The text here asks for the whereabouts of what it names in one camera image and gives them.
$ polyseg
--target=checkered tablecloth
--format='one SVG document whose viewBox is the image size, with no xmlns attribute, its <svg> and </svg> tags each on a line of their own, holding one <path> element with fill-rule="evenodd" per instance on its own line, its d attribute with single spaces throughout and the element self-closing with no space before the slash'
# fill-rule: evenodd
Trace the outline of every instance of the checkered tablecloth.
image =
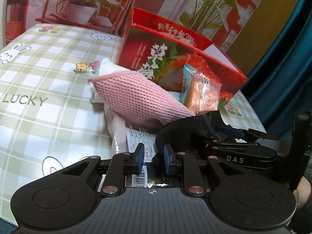
<svg viewBox="0 0 312 234">
<path fill-rule="evenodd" d="M 96 61 L 115 61 L 119 39 L 53 27 L 34 26 L 4 49 L 18 46 L 15 59 L 3 64 L 0 57 L 0 217 L 13 224 L 10 199 L 19 187 L 88 156 L 111 157 L 103 106 L 90 103 L 87 79 Z M 222 116 L 234 127 L 264 131 L 240 92 Z"/>
</svg>

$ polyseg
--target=bunny print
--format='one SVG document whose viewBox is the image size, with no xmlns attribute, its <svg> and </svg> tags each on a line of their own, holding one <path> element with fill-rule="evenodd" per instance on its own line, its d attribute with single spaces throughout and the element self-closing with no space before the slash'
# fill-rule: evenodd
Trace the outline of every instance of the bunny print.
<svg viewBox="0 0 312 234">
<path fill-rule="evenodd" d="M 95 30 L 92 30 L 91 32 L 92 32 L 91 37 L 94 40 L 104 40 L 107 42 L 112 40 L 110 34 L 108 34 L 108 33 L 99 32 L 99 31 L 95 31 Z"/>
<path fill-rule="evenodd" d="M 80 158 L 77 162 L 89 158 L 89 156 L 85 156 Z M 55 173 L 61 169 L 63 169 L 63 165 L 54 157 L 46 157 L 41 165 L 43 176 L 47 176 L 49 174 Z"/>
<path fill-rule="evenodd" d="M 30 46 L 22 47 L 22 45 L 22 43 L 17 43 L 11 49 L 4 51 L 2 54 L 0 54 L 0 61 L 2 62 L 2 64 L 7 64 L 14 60 L 20 53 L 32 49 Z"/>
</svg>

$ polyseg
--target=knitted sock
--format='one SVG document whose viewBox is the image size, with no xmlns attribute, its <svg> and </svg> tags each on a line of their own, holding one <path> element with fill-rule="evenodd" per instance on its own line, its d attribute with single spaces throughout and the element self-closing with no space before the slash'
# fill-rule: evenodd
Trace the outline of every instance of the knitted sock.
<svg viewBox="0 0 312 234">
<path fill-rule="evenodd" d="M 120 71 L 89 79 L 99 96 L 126 120 L 150 128 L 194 116 L 157 84 L 136 71 Z"/>
</svg>

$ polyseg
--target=white cloth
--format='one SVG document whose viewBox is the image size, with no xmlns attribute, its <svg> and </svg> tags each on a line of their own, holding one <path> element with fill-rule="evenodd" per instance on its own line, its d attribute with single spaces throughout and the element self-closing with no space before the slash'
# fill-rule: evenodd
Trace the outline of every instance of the white cloth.
<svg viewBox="0 0 312 234">
<path fill-rule="evenodd" d="M 99 67 L 96 69 L 96 76 L 99 77 L 99 76 L 108 75 L 114 72 L 125 71 L 125 70 L 129 70 L 129 69 L 116 65 L 112 63 L 110 60 L 108 60 L 107 58 L 104 58 L 101 61 Z M 94 89 L 94 86 L 92 83 L 90 83 L 90 90 L 92 93 L 92 96 L 90 98 L 91 103 L 103 103 L 103 100 L 101 99 L 101 97 L 98 95 L 98 93 Z"/>
</svg>

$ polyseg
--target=teal curtain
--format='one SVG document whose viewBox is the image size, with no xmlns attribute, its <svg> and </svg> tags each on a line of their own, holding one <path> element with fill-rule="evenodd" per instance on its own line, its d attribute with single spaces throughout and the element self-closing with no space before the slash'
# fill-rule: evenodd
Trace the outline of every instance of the teal curtain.
<svg viewBox="0 0 312 234">
<path fill-rule="evenodd" d="M 312 0 L 299 0 L 242 88 L 266 130 L 282 139 L 291 137 L 293 113 L 312 107 L 311 15 Z"/>
<path fill-rule="evenodd" d="M 0 234 L 11 234 L 17 227 L 0 218 Z"/>
</svg>

